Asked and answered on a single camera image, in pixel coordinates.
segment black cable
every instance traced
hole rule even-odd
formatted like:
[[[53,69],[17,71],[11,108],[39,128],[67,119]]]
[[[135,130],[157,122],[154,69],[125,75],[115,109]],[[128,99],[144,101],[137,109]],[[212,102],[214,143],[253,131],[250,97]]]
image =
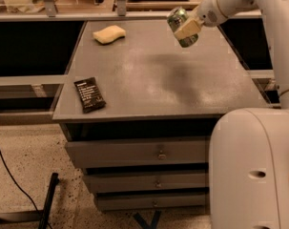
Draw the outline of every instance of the black cable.
[[[20,185],[19,185],[19,184],[17,183],[17,181],[15,180],[15,178],[12,176],[9,167],[7,166],[7,163],[5,162],[5,160],[4,160],[3,156],[2,156],[1,149],[0,149],[0,157],[1,157],[1,160],[2,160],[2,162],[3,162],[3,164],[4,164],[5,168],[6,168],[7,172],[8,172],[9,175],[10,175],[10,178],[11,178],[12,181],[14,182],[14,184],[17,186],[17,188],[18,188],[26,197],[28,197],[28,199],[31,201],[33,207],[34,207],[35,210],[38,212],[39,210],[38,210],[35,202],[34,202],[33,199],[31,198],[31,196],[30,196],[29,194],[27,194],[27,192],[25,192],[25,191],[20,187]]]

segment table top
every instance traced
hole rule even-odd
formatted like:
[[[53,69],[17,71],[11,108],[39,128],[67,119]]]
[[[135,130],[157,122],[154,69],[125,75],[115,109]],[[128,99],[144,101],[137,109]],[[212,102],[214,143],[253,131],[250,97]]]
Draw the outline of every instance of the table top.
[[[93,40],[94,31],[110,25],[126,30],[126,37],[109,45]],[[83,114],[73,82],[89,77],[107,105]],[[266,106],[218,28],[203,28],[196,44],[183,49],[165,20],[88,22],[53,120],[196,118]]]

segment floor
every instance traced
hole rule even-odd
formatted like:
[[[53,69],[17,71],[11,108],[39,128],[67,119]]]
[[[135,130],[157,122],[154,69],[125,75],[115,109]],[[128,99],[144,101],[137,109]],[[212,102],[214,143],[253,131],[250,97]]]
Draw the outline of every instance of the floor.
[[[152,229],[210,229],[208,211],[203,206],[166,210],[139,210],[102,213],[96,210],[93,196],[82,181],[64,149],[66,139],[49,114],[0,115],[0,147],[4,159],[19,185],[42,209],[53,172],[60,182],[55,190],[50,215],[53,229],[147,228],[138,223],[142,217],[151,225],[160,211],[157,227]],[[31,202],[16,188],[0,159],[0,213],[33,210]],[[1,229],[37,228],[38,222],[0,225]]]

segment sponge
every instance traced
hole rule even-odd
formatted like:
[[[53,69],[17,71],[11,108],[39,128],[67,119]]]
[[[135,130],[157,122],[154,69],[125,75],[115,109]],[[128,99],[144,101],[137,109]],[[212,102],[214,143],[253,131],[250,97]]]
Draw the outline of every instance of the sponge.
[[[109,26],[102,31],[93,32],[93,38],[101,44],[109,44],[119,37],[126,36],[126,31],[118,26]]]

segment metal stand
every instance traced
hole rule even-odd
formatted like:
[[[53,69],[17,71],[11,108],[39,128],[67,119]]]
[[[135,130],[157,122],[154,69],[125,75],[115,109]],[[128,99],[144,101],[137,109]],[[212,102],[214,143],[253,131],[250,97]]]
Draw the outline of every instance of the metal stand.
[[[58,174],[53,173],[51,176],[50,186],[43,210],[1,213],[0,224],[40,221],[38,229],[47,228],[49,214],[52,206],[52,198],[54,196],[55,187],[58,184],[58,182],[59,182]]]

